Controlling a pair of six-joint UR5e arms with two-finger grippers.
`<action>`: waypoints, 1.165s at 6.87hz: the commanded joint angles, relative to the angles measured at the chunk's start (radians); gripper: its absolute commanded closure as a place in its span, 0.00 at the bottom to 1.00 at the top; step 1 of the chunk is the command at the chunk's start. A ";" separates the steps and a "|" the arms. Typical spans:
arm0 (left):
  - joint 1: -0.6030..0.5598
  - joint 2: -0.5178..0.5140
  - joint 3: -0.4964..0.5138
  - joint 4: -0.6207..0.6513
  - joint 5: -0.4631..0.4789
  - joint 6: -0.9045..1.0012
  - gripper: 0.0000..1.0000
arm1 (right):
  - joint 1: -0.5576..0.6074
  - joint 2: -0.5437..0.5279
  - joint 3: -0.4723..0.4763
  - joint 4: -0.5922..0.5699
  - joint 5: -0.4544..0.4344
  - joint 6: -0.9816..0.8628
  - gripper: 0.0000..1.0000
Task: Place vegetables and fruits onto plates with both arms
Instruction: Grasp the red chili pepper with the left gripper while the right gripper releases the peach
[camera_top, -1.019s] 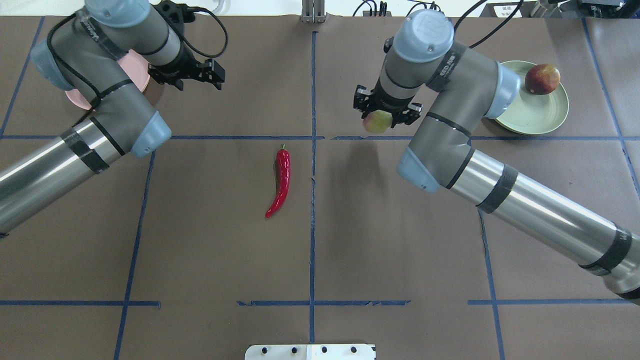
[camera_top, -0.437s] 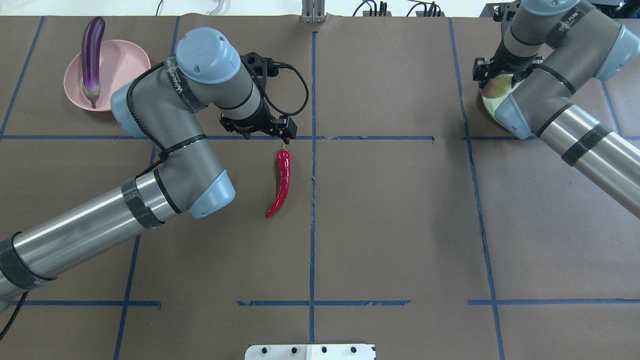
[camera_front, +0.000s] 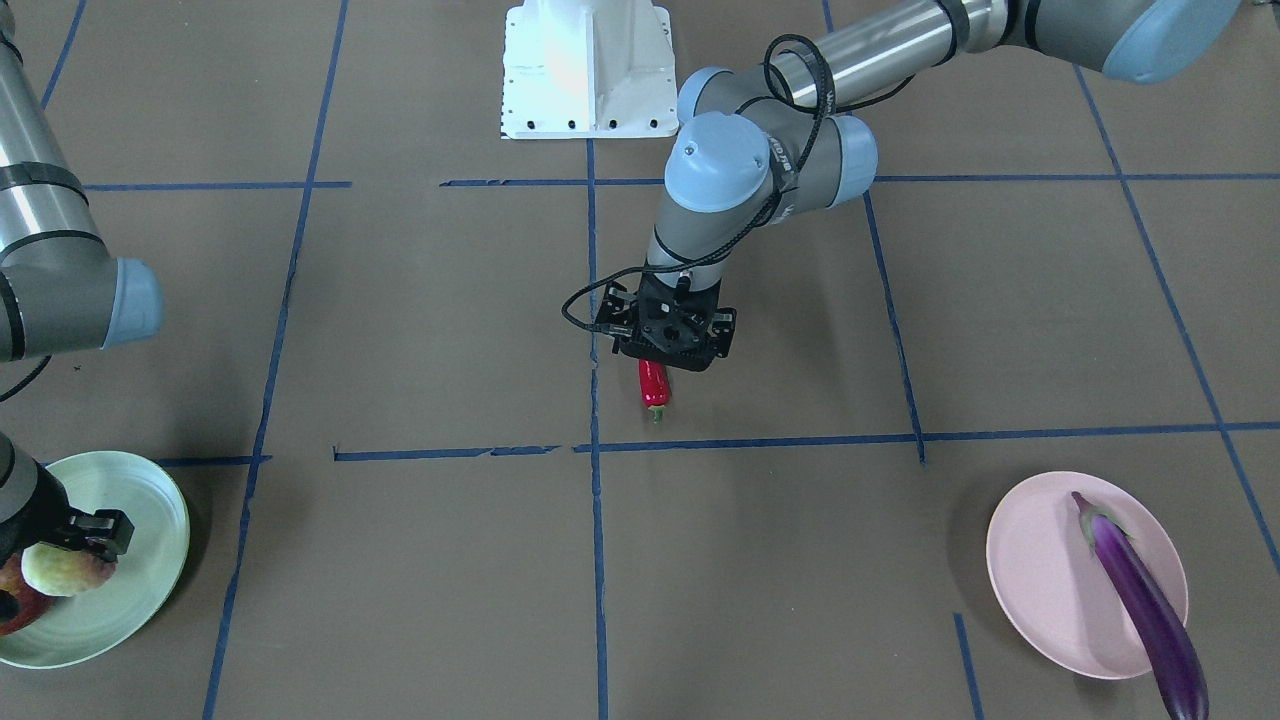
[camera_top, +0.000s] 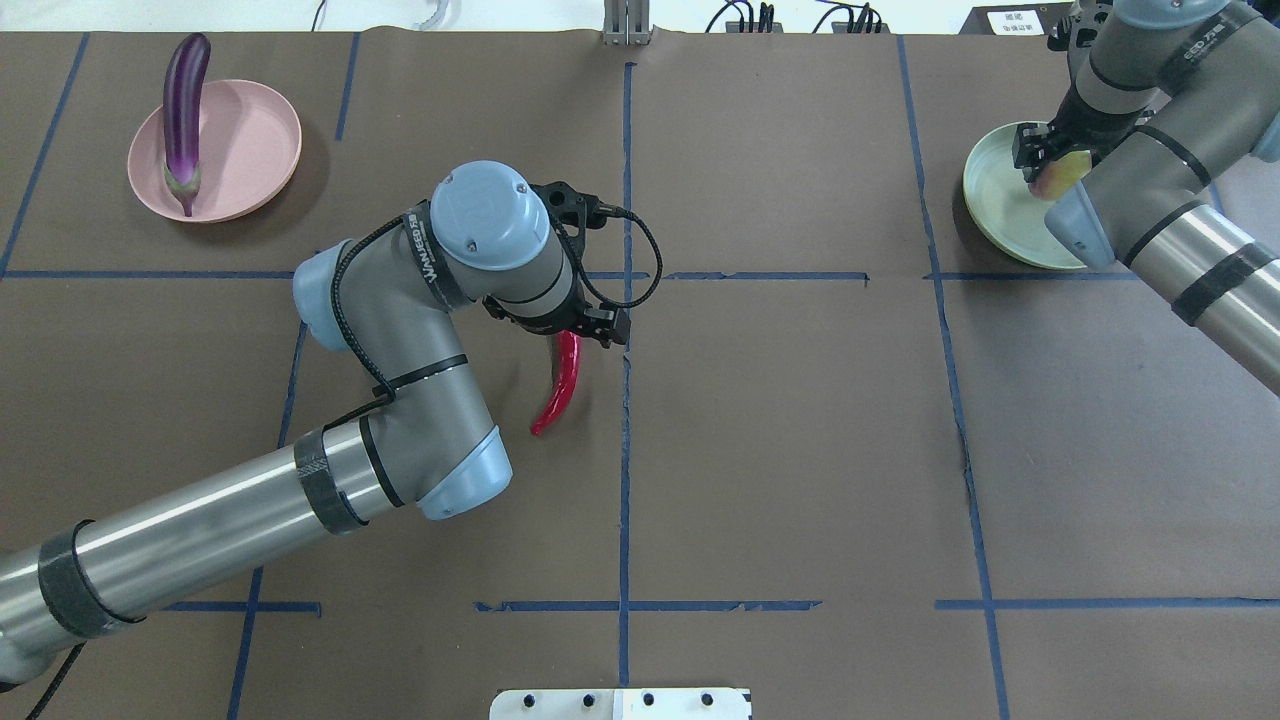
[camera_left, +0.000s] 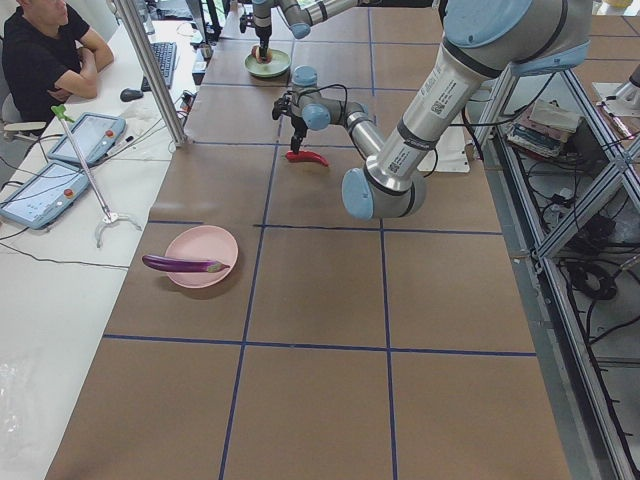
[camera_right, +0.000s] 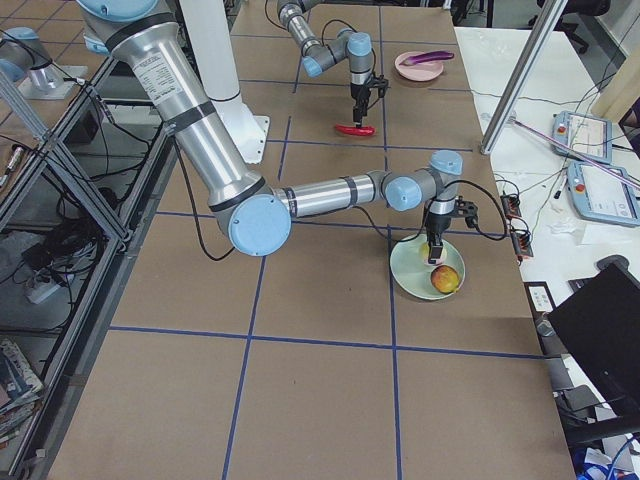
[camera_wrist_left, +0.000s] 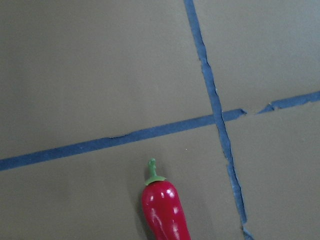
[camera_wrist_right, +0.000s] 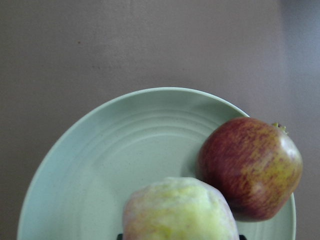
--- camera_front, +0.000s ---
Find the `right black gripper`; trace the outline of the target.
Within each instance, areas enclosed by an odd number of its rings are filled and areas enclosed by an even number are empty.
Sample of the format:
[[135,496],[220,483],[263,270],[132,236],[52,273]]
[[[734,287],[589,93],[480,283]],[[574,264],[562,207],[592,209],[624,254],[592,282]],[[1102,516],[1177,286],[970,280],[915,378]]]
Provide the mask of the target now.
[[120,509],[82,511],[69,503],[56,480],[40,483],[20,516],[20,548],[49,544],[55,550],[83,552],[102,561],[127,553],[134,523]]

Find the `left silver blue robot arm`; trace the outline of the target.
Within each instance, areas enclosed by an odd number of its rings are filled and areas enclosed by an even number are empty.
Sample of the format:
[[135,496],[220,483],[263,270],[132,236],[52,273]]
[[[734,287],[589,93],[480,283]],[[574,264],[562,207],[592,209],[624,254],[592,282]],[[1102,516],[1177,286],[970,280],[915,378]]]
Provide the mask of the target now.
[[726,263],[753,231],[838,206],[874,182],[856,111],[964,54],[1024,47],[1110,79],[1166,81],[1225,31],[1235,1],[901,1],[820,38],[781,35],[748,70],[707,67],[677,95],[678,133],[636,288],[616,272],[586,332],[630,357],[703,372],[730,352]]

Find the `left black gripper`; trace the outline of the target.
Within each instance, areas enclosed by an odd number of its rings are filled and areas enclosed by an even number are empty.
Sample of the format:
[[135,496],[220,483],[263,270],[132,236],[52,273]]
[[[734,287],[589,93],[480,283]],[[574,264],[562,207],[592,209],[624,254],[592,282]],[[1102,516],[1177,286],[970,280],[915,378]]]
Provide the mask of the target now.
[[719,284],[692,291],[685,277],[668,286],[644,273],[634,293],[609,283],[593,324],[613,340],[616,354],[704,372],[728,356],[736,332],[737,311],[722,307],[719,295]]

